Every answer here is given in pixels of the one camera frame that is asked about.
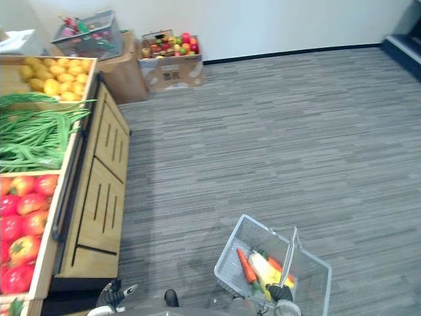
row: red tomato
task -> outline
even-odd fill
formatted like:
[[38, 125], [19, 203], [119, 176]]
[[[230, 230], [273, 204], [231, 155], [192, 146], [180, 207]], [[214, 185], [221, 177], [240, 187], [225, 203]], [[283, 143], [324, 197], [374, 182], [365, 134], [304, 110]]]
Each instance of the red tomato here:
[[25, 196], [32, 193], [35, 187], [35, 178], [33, 176], [17, 176], [11, 183], [11, 192], [17, 196]]
[[31, 287], [35, 265], [19, 265], [7, 271], [1, 278], [1, 291], [4, 294], [24, 293]]
[[9, 248], [12, 264], [19, 265], [37, 259], [40, 244], [39, 238], [29, 235], [15, 240]]
[[2, 196], [0, 199], [0, 214], [1, 216], [16, 215], [18, 213], [18, 196], [12, 196], [10, 194]]
[[26, 215], [35, 211], [48, 210], [47, 200], [43, 195], [38, 193], [27, 194], [18, 202], [18, 213]]
[[1, 260], [0, 263], [6, 263], [9, 260], [9, 248], [11, 246], [12, 242], [10, 240], [1, 240]]
[[48, 212], [36, 211], [26, 215], [22, 222], [22, 230], [26, 235], [41, 235], [47, 223]]
[[44, 174], [35, 180], [35, 192], [45, 196], [52, 196], [59, 176], [57, 174]]
[[22, 217], [19, 215], [2, 217], [0, 227], [2, 240], [16, 240], [22, 235]]
[[11, 188], [11, 180], [9, 178], [0, 178], [1, 196], [8, 194]]

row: wooden cabinet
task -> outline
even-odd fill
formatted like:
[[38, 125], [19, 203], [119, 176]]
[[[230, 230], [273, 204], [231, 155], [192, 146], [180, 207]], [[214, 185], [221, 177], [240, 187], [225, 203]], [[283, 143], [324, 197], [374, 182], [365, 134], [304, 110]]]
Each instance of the wooden cabinet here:
[[115, 278], [130, 130], [104, 84], [89, 131], [62, 265], [55, 278]]

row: gray carpet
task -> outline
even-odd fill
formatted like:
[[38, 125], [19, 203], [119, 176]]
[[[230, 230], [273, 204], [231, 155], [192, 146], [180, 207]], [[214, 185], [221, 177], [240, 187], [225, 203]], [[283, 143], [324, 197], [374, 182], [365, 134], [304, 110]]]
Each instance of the gray carpet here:
[[330, 315], [421, 315], [421, 86], [377, 48], [205, 66], [207, 83], [121, 106], [133, 131], [126, 302], [221, 308], [239, 216], [297, 225], [333, 269]]

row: cardboard box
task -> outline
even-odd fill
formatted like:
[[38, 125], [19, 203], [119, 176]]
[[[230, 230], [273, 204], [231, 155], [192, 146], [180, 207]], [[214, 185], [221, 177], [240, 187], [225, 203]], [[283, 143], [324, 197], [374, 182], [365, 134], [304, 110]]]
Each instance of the cardboard box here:
[[205, 81], [202, 54], [144, 59], [137, 45], [138, 63], [150, 92], [201, 86]]
[[147, 88], [137, 65], [137, 45], [132, 31], [123, 33], [123, 55], [99, 61], [97, 67], [117, 104], [147, 99]]

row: shopping basket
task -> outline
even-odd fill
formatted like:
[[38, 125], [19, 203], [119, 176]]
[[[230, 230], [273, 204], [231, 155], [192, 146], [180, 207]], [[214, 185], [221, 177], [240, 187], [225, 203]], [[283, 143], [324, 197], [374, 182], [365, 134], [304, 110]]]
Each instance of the shopping basket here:
[[[261, 306], [275, 307], [265, 300], [260, 292], [253, 292], [245, 280], [237, 248], [248, 256], [253, 250], [263, 250], [280, 263], [288, 248], [289, 240], [248, 215], [242, 215], [231, 233], [228, 242], [214, 268], [217, 282], [233, 295], [256, 301]], [[323, 260], [295, 246], [291, 264], [291, 275], [295, 277], [294, 303], [305, 316], [327, 316], [330, 297], [332, 268]]]

